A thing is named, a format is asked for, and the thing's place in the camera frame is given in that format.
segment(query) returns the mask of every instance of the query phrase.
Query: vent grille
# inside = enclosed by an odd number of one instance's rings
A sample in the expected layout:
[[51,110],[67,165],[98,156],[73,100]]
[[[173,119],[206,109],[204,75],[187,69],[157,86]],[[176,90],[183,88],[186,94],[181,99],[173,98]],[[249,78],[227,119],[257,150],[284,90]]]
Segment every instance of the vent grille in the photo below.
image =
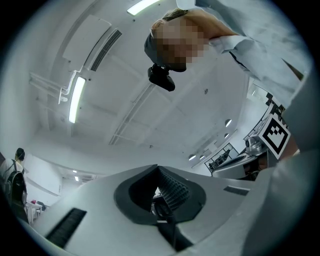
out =
[[100,63],[104,59],[107,52],[110,50],[110,48],[115,44],[115,42],[118,40],[118,38],[122,35],[122,33],[119,30],[116,30],[108,39],[108,41],[105,43],[104,47],[100,51],[99,55],[96,57],[91,70],[97,71],[97,68],[99,67]]

